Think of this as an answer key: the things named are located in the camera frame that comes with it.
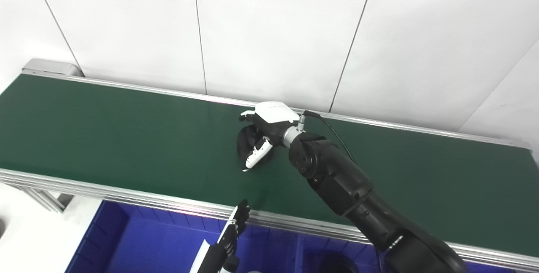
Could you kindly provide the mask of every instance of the black object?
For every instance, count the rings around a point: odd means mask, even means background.
[[[330,140],[301,133],[292,141],[288,158],[333,212],[352,221],[377,250],[389,250],[385,262],[392,272],[468,272],[445,242],[378,196],[369,177]]]
[[[260,144],[260,146],[258,147],[258,149],[260,149],[263,143],[264,133],[255,125],[248,125],[246,127],[243,127],[243,129],[239,131],[236,138],[236,148],[237,154],[241,158],[244,165],[249,155],[253,152],[254,146]],[[273,155],[273,152],[274,150],[272,148],[271,150],[269,150],[266,156],[260,159],[258,164],[268,161]]]
[[[324,257],[318,273],[360,273],[358,266],[342,254],[329,254]]]
[[[5,231],[5,223],[2,219],[0,219],[0,237],[4,234]]]

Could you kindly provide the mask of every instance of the blue bin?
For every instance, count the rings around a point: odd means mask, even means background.
[[[206,239],[214,244],[224,221],[104,201],[66,273],[187,273]],[[237,243],[237,273],[316,273],[330,253],[354,260],[360,273],[378,273],[370,245],[249,225]],[[468,263],[470,273],[512,270]]]

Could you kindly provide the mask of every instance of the robotic arm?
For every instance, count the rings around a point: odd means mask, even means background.
[[[399,214],[375,191],[369,177],[325,137],[304,131],[301,117],[282,102],[261,102],[240,120],[237,151],[244,171],[267,160],[273,146],[289,148],[290,163],[335,212],[349,219],[394,273],[467,273],[464,261],[443,241]]]

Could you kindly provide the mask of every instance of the robotic hand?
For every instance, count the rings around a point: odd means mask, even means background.
[[[237,204],[217,242],[210,246],[204,240],[189,273],[235,273],[239,265],[237,239],[247,227],[250,210],[247,200]]]
[[[240,121],[237,152],[243,171],[271,156],[273,146],[289,148],[290,163],[337,214],[349,219],[374,247],[387,252],[385,263],[394,273],[467,273],[464,261],[445,242],[399,214],[376,193],[369,177],[337,145],[304,131],[301,117],[282,102],[261,102]]]

